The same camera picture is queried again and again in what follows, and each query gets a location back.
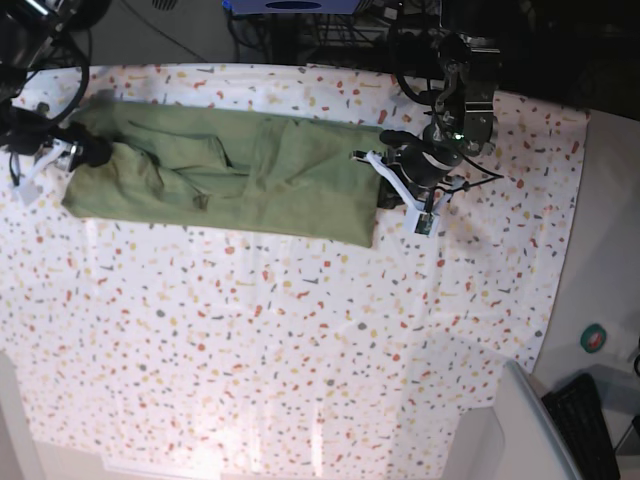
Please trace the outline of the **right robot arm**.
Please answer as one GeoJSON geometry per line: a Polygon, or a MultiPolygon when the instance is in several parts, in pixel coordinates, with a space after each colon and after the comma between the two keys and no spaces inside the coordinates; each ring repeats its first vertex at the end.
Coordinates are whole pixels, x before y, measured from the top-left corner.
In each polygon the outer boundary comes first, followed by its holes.
{"type": "Polygon", "coordinates": [[[72,34],[89,33],[107,13],[109,1],[3,1],[1,3],[1,148],[9,153],[12,196],[24,205],[41,194],[35,177],[53,165],[65,173],[100,167],[112,155],[111,144],[83,125],[63,122],[80,105],[90,80],[89,52],[72,34]],[[49,118],[17,107],[27,83],[60,50],[80,68],[80,82],[68,105],[49,118]]]}

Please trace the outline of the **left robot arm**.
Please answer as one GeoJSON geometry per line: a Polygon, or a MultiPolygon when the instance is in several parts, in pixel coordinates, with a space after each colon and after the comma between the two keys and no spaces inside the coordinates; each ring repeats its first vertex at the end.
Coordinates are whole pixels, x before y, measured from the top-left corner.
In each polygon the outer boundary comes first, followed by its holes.
{"type": "Polygon", "coordinates": [[[430,39],[443,74],[439,87],[413,89],[400,57],[401,30],[409,15],[398,2],[389,26],[387,45],[393,75],[401,92],[427,107],[429,123],[421,134],[384,130],[384,152],[356,151],[355,161],[371,166],[383,180],[380,200],[386,208],[406,207],[404,227],[432,237],[445,205],[467,192],[501,179],[501,174],[477,162],[496,144],[493,101],[501,70],[501,51],[495,28],[480,25],[491,1],[443,1],[435,15],[420,8],[423,31],[430,39]]]}

